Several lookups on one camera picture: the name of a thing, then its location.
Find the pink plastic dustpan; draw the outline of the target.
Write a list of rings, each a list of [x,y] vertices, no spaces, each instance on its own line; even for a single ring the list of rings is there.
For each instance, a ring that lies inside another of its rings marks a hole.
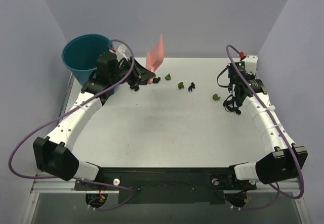
[[[146,65],[145,68],[150,72],[155,72],[158,67],[162,64],[165,58],[165,50],[164,50],[164,40],[163,35],[161,34],[157,44],[154,48],[147,52],[146,54]]]

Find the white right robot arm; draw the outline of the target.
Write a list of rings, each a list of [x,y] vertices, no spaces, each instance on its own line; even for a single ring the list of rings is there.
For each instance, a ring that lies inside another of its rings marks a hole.
[[[256,162],[233,166],[226,175],[226,182],[238,188],[245,180],[260,181],[264,184],[281,182],[299,177],[308,156],[304,146],[297,146],[279,121],[275,106],[270,102],[268,91],[255,72],[246,72],[244,61],[228,64],[231,95],[223,105],[228,112],[240,114],[244,107],[250,114],[264,144],[266,155]]]

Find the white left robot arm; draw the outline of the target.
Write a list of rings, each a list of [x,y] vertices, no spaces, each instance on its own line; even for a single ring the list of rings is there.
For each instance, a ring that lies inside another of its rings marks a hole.
[[[91,117],[114,93],[114,88],[126,82],[132,89],[148,84],[160,66],[150,55],[141,66],[133,57],[119,59],[113,52],[104,52],[83,85],[72,113],[65,116],[45,138],[33,142],[37,168],[62,180],[85,179],[88,186],[97,190],[104,184],[99,166],[78,160],[72,153],[74,144]]]

